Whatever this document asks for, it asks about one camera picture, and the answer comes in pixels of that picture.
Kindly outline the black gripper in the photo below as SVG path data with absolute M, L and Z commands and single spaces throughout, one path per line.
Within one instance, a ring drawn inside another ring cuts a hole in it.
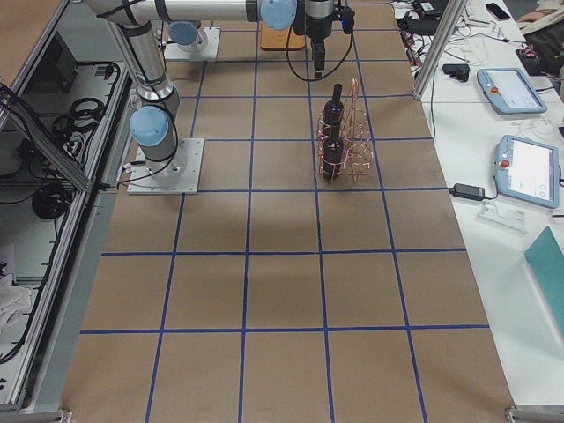
M 324 39 L 311 39 L 312 56 L 314 62 L 314 79 L 323 77 L 325 70 L 325 42 Z

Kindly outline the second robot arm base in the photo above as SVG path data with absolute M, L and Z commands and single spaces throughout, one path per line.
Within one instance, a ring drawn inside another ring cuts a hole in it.
M 199 52 L 208 46 L 208 37 L 200 21 L 174 21 L 168 26 L 170 40 L 180 50 Z

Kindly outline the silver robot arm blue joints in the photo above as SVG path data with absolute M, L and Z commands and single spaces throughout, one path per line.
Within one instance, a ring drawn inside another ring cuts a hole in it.
M 152 22 L 263 21 L 275 30 L 291 27 L 297 35 L 326 39 L 339 21 L 339 1 L 88 1 L 109 25 L 141 98 L 165 104 L 178 93 L 167 78 Z

